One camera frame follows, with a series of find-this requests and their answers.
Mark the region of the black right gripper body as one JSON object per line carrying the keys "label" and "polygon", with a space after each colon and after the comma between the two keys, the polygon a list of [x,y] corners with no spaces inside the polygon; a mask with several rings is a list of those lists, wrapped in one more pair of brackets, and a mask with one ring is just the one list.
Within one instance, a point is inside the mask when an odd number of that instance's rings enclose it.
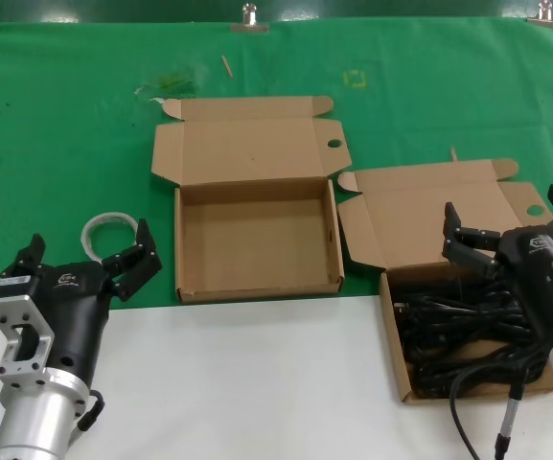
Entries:
{"label": "black right gripper body", "polygon": [[534,225],[504,232],[495,258],[537,340],[552,345],[553,228]]}

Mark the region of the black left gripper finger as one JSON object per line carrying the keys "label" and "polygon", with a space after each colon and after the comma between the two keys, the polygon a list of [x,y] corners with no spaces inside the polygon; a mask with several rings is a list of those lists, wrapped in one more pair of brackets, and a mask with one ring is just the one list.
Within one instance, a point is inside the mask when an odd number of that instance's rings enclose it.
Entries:
{"label": "black left gripper finger", "polygon": [[10,276],[33,276],[41,264],[46,244],[39,234],[33,234],[28,246],[20,249],[10,265]]}
{"label": "black left gripper finger", "polygon": [[148,223],[140,218],[135,244],[102,261],[111,295],[122,302],[129,300],[163,267]]}

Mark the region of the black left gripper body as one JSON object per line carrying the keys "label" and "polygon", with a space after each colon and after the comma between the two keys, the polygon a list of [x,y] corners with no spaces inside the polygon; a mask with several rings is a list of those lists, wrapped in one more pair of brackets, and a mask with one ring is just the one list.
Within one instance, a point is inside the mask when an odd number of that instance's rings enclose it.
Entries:
{"label": "black left gripper body", "polygon": [[112,299],[109,275],[97,262],[42,265],[30,281],[0,279],[0,298],[28,295],[54,333],[46,365],[85,383],[94,379]]}

